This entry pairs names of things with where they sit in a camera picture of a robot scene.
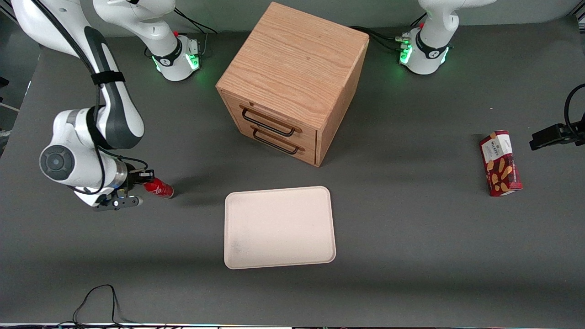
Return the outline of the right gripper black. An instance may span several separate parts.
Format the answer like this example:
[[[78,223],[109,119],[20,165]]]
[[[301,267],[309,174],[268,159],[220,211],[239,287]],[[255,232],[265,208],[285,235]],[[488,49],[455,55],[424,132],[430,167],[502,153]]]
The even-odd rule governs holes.
[[[129,196],[129,192],[139,180],[154,180],[154,170],[141,170],[135,168],[128,168],[126,179],[122,185],[122,193],[124,196]]]

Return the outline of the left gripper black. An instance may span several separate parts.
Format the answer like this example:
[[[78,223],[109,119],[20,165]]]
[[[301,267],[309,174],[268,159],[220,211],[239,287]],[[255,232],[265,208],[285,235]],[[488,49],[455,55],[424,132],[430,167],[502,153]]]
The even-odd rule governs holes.
[[[533,133],[529,146],[533,151],[558,143],[574,143],[576,146],[582,146],[585,144],[584,127],[583,122],[574,122],[569,125],[551,125],[543,130],[537,131],[537,133]]]

